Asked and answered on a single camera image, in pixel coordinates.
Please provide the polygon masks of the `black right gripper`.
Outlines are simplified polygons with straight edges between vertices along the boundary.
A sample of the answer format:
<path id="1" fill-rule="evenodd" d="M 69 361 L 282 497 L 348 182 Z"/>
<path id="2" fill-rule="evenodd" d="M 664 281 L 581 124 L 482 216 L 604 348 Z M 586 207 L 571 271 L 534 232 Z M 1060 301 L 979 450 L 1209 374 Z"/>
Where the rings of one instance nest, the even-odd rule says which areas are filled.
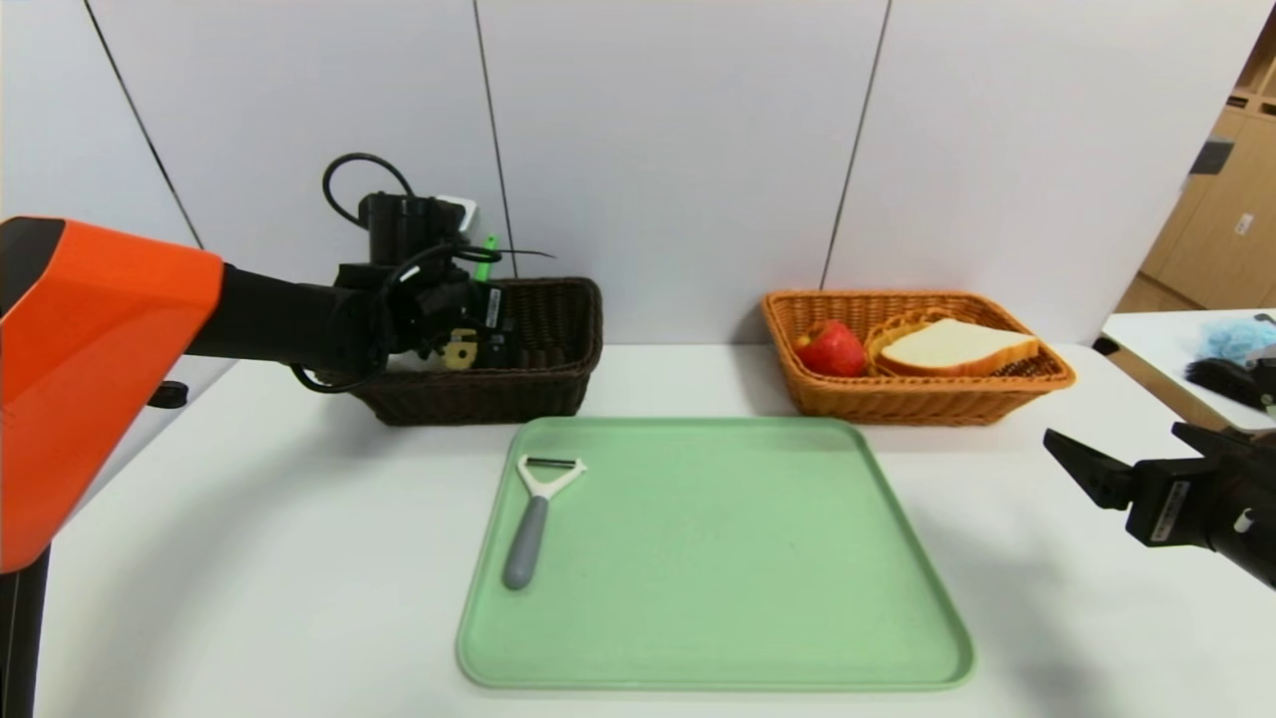
<path id="1" fill-rule="evenodd" d="M 1275 585 L 1273 445 L 1185 422 L 1171 423 L 1171 436 L 1198 458 L 1132 468 L 1057 429 L 1042 446 L 1100 509 L 1131 506 L 1125 531 L 1148 548 L 1208 548 Z"/>

